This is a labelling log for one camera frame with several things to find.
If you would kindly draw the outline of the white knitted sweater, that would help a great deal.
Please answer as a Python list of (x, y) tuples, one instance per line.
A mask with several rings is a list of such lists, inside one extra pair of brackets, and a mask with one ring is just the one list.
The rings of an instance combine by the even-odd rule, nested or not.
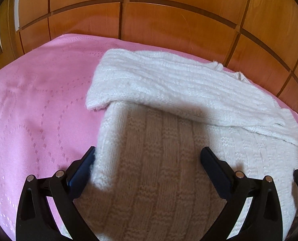
[(288, 234), (298, 206), (298, 123), (242, 73), (167, 52), (111, 49), (86, 107), (105, 114), (75, 204), (98, 239), (199, 240), (225, 205), (199, 160), (206, 146), (248, 177), (273, 177)]

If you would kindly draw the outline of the wooden panelled headboard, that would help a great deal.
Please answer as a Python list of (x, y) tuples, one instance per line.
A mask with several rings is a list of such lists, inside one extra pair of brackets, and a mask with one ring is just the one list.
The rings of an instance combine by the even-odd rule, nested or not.
[(68, 33), (216, 60), (298, 114), (298, 0), (0, 0), (0, 69)]

